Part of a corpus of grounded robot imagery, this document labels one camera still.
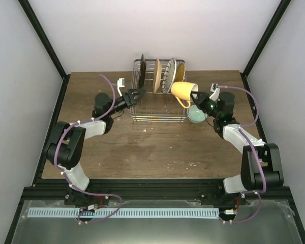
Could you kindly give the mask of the green celadon bowl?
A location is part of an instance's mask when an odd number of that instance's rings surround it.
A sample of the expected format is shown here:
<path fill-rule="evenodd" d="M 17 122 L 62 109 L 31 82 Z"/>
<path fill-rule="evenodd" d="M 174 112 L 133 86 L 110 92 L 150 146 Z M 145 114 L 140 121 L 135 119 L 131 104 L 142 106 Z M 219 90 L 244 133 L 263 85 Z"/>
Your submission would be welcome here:
<path fill-rule="evenodd" d="M 202 110 L 198 109 L 196 105 L 192 105 L 188 109 L 188 119 L 190 122 L 200 124 L 206 121 L 208 115 Z"/>

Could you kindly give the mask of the yellow ceramic mug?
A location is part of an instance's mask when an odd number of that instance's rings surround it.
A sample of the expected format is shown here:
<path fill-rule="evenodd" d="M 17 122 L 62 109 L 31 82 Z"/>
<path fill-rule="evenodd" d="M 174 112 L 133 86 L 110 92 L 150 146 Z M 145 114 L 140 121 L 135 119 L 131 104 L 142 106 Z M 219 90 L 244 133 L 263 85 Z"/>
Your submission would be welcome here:
<path fill-rule="evenodd" d="M 198 84 L 184 81 L 175 82 L 171 87 L 171 93 L 185 109 L 188 109 L 193 101 L 191 98 L 191 92 L 197 92 L 198 90 Z"/>

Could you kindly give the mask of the black rimmed cream plate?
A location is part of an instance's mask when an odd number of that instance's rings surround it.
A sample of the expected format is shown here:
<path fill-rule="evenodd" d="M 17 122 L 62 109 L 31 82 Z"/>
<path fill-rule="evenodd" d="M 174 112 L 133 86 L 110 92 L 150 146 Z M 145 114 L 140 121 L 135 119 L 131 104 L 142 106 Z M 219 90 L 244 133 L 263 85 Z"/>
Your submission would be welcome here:
<path fill-rule="evenodd" d="M 140 61 L 140 74 L 138 79 L 138 88 L 143 88 L 145 81 L 145 72 L 146 72 L 146 60 L 144 54 L 141 55 Z"/>

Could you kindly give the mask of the yellow woven pattern plate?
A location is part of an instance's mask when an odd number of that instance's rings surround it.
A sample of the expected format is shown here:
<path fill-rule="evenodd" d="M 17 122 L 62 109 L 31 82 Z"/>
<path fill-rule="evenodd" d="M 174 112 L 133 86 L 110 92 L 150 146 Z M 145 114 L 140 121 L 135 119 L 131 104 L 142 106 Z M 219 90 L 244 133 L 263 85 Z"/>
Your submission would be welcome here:
<path fill-rule="evenodd" d="M 185 73 L 186 73 L 186 65 L 185 63 L 179 63 L 176 75 L 175 75 L 175 82 L 182 82 L 185 79 Z"/>

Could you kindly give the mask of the white blue striped plate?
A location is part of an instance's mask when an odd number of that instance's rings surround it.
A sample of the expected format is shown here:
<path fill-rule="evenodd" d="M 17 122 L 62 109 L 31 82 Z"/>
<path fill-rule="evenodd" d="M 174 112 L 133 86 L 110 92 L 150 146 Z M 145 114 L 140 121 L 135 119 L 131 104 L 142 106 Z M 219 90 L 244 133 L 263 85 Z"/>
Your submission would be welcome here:
<path fill-rule="evenodd" d="M 176 76 L 176 69 L 177 69 L 176 59 L 171 58 L 165 68 L 163 75 L 162 92 L 164 94 L 169 93 L 171 90 L 171 87 L 173 85 Z"/>

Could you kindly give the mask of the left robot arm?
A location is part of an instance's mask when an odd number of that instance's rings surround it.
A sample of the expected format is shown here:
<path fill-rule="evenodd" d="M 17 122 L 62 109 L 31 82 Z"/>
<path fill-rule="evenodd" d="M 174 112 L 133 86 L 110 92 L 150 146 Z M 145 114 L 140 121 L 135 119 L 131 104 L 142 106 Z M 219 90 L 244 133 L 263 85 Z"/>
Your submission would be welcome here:
<path fill-rule="evenodd" d="M 107 134 L 113 126 L 112 115 L 134 107 L 144 97 L 146 90 L 129 89 L 118 98 L 99 93 L 95 97 L 92 118 L 88 121 L 67 123 L 59 121 L 50 134 L 44 154 L 62 174 L 76 200 L 82 205 L 89 205 L 94 197 L 113 197 L 122 201 L 118 195 L 93 193 L 88 189 L 89 178 L 84 173 L 80 159 L 86 139 Z"/>

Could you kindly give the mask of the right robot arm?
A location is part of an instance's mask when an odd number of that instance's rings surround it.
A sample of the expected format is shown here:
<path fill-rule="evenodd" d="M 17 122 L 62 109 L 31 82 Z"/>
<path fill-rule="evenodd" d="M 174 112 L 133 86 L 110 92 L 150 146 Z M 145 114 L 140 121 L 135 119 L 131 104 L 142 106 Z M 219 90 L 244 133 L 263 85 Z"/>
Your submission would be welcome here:
<path fill-rule="evenodd" d="M 236 193 L 264 193 L 282 187 L 284 176 L 279 147 L 257 139 L 234 118 L 235 95 L 220 92 L 216 98 L 205 92 L 191 92 L 192 102 L 209 117 L 213 129 L 231 143 L 242 155 L 240 174 L 223 180 L 224 187 L 216 191 L 216 200 L 226 205 Z"/>

